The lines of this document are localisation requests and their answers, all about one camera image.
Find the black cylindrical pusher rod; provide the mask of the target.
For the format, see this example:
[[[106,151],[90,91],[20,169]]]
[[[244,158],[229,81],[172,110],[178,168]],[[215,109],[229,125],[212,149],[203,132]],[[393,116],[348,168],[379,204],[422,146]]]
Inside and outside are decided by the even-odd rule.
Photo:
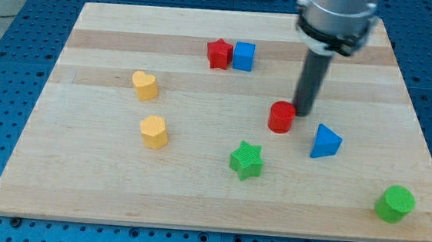
[[[308,51],[293,95],[293,106],[297,116],[302,117],[310,114],[331,61],[331,55],[321,55],[312,50]]]

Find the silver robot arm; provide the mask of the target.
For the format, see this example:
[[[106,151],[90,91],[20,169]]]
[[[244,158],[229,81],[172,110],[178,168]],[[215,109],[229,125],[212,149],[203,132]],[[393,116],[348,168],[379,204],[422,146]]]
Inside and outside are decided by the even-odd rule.
[[[296,0],[296,30],[308,48],[293,95],[300,117],[308,116],[336,54],[351,56],[365,46],[378,20],[379,0]]]

